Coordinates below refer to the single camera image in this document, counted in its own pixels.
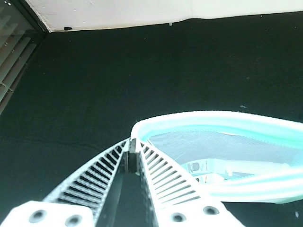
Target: black fabric surface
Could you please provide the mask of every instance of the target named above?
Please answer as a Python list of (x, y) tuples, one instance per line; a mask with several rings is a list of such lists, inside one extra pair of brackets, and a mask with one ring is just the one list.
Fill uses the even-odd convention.
[[(0, 116), (0, 221), (152, 116), (232, 110), (303, 121), (303, 13), (52, 33)], [(144, 226), (127, 175), (115, 226)], [(303, 226), (303, 201), (226, 203), (248, 227)]]

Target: white wall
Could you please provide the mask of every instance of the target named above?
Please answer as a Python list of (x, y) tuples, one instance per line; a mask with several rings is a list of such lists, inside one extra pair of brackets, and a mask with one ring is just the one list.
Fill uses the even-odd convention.
[(49, 31), (303, 11), (303, 0), (27, 0)]

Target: mounting hole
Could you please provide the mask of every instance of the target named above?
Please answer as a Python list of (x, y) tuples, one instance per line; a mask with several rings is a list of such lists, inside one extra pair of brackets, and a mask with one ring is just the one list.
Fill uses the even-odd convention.
[(45, 210), (37, 210), (32, 215), (29, 217), (29, 222), (30, 223), (38, 223), (42, 221), (46, 216), (46, 211)]
[(67, 227), (74, 227), (74, 226), (77, 226), (78, 224), (80, 224), (82, 221), (82, 216), (80, 215), (73, 215), (73, 216), (70, 216), (66, 222), (65, 222), (65, 225)]
[(212, 206), (204, 207), (203, 211), (207, 215), (215, 215), (215, 214), (220, 213), (219, 210), (216, 207), (212, 207)]
[(184, 214), (180, 214), (180, 213), (173, 213), (171, 215), (171, 219), (172, 221), (174, 222), (182, 222), (182, 221), (185, 221), (186, 220), (186, 217)]

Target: mint green plastic rim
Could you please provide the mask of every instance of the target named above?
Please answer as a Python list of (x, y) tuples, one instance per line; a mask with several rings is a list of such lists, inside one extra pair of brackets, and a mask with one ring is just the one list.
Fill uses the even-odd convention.
[(155, 121), (143, 124), (143, 126), (139, 128), (139, 139), (147, 142), (147, 140), (154, 135), (176, 131), (213, 131), (244, 136), (279, 146), (296, 149), (303, 148), (303, 129), (300, 127), (294, 129), (281, 126), (279, 125), (279, 119), (277, 119), (277, 124), (266, 124), (264, 122), (254, 121), (253, 119), (247, 120), (224, 117), (185, 118), (182, 122), (180, 121), (170, 120), (169, 117), (165, 121), (156, 121), (155, 118)]

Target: white 3d-printed part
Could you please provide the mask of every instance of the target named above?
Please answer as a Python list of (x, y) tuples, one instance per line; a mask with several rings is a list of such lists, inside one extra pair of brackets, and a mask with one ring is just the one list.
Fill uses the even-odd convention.
[(147, 222), (152, 226), (243, 226), (185, 169), (148, 143), (136, 140)]
[(11, 210), (1, 227), (93, 227), (91, 209), (84, 206), (29, 201)]

